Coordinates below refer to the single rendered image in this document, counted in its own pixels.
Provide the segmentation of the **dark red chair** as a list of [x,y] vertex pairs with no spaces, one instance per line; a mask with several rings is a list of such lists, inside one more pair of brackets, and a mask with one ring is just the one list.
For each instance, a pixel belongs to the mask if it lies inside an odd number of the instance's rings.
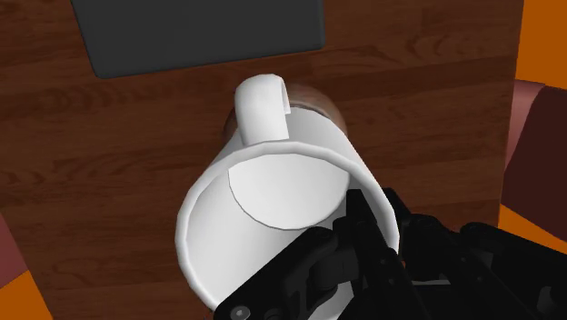
[[501,204],[522,236],[567,245],[567,90],[514,82]]
[[18,245],[0,214],[0,288],[28,270]]

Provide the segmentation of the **white mug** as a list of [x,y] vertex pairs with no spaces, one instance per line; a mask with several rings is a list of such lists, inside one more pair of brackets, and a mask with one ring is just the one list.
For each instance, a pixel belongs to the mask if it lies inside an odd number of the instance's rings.
[[291,101],[278,75],[244,80],[237,127],[189,189],[175,246],[188,284],[215,309],[304,229],[330,226],[359,189],[385,242],[400,243],[391,204],[347,135],[330,117]]

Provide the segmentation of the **brown wooden table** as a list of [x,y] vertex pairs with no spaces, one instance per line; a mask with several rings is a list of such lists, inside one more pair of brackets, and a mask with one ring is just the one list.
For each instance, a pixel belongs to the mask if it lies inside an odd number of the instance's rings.
[[175,218],[251,75],[328,94],[413,210],[495,224],[522,5],[324,0],[323,50],[104,80],[69,0],[0,0],[0,214],[54,320],[204,320]]

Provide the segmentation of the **dark grey flat tablet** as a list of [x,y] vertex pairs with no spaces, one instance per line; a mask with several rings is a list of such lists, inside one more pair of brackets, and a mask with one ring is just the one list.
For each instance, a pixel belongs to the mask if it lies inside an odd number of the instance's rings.
[[323,0],[70,0],[94,74],[140,75],[323,48]]

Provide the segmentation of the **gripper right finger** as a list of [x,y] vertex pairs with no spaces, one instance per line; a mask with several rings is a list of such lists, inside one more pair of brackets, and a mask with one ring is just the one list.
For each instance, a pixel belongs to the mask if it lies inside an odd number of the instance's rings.
[[567,320],[567,254],[485,223],[454,232],[385,189],[400,255],[434,320]]

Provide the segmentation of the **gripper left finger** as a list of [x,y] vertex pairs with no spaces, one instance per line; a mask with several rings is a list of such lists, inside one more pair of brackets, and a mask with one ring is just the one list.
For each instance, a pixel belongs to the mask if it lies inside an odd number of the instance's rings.
[[338,320],[426,320],[426,309],[377,225],[363,192],[346,194],[346,215],[305,230],[223,300],[214,320],[308,320],[338,292],[353,298]]

